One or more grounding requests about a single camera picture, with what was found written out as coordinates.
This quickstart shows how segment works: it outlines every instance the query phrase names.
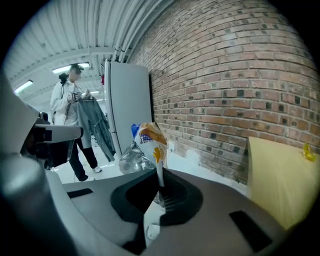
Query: white refrigerator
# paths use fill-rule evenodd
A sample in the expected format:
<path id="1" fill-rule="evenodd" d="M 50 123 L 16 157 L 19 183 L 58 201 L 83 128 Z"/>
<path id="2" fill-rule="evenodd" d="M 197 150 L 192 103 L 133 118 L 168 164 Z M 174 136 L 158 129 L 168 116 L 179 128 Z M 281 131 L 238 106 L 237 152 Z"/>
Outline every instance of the white refrigerator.
<path id="1" fill-rule="evenodd" d="M 105 61 L 104 98 L 115 152 L 132 142 L 132 124 L 152 122 L 149 74 L 144 66 Z"/>

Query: cap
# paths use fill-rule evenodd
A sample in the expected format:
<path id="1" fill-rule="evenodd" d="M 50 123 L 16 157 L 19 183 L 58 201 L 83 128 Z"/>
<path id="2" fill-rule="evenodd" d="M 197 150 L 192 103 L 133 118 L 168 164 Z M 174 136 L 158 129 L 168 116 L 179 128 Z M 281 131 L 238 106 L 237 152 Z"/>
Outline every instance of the cap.
<path id="1" fill-rule="evenodd" d="M 77 69 L 78 71 L 80 71 L 80 73 L 81 73 L 81 70 L 84 70 L 84 68 L 83 68 L 82 66 L 78 65 L 77 63 L 71 64 L 69 70 L 71 71 L 71 70 L 73 70 L 73 69 Z"/>

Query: ceiling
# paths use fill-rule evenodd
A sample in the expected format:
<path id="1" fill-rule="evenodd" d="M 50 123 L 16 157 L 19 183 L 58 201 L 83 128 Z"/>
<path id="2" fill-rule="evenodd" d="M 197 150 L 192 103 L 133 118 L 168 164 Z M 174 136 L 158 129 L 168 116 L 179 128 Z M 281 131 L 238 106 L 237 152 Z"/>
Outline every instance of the ceiling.
<path id="1" fill-rule="evenodd" d="M 18 96 L 39 111 L 50 109 L 59 74 L 53 69 L 89 62 L 77 84 L 101 91 L 105 59 L 126 62 L 155 18 L 174 0 L 52 0 L 25 25 L 3 69 Z"/>

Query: black pants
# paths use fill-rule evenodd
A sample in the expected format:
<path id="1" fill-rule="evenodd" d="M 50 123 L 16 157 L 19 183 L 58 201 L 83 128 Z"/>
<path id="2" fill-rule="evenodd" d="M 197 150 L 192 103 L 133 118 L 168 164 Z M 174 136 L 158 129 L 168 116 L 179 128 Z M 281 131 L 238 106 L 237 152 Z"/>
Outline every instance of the black pants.
<path id="1" fill-rule="evenodd" d="M 81 138 L 77 138 L 73 143 L 71 158 L 70 158 L 69 162 L 70 162 L 70 165 L 74 171 L 75 176 L 78 178 L 78 180 L 80 182 L 83 182 L 88 178 L 88 176 L 86 175 L 84 167 L 82 166 L 82 164 L 79 160 L 77 144 L 78 144 L 79 148 L 81 149 L 81 151 L 83 152 L 85 158 L 87 159 L 87 161 L 92 169 L 94 169 L 98 166 L 98 162 L 97 162 L 97 159 L 95 157 L 95 154 L 94 154 L 92 147 L 84 148 L 82 146 Z"/>

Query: gray garment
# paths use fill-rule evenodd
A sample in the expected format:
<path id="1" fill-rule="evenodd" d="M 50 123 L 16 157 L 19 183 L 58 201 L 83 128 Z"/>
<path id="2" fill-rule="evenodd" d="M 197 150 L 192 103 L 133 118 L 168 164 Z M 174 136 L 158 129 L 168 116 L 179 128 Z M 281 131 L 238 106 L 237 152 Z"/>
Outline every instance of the gray garment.
<path id="1" fill-rule="evenodd" d="M 83 128 L 83 137 L 81 139 L 83 148 L 85 148 L 86 138 L 93 134 L 96 142 L 109 162 L 114 161 L 116 153 L 109 131 L 109 123 L 102 112 L 97 100 L 79 99 L 77 102 L 78 125 Z"/>
<path id="2" fill-rule="evenodd" d="M 90 125 L 88 122 L 88 116 L 79 102 L 80 100 L 72 103 L 69 110 L 76 113 L 76 125 L 83 128 L 83 135 L 81 137 L 82 146 L 84 149 L 88 149 L 92 147 Z"/>

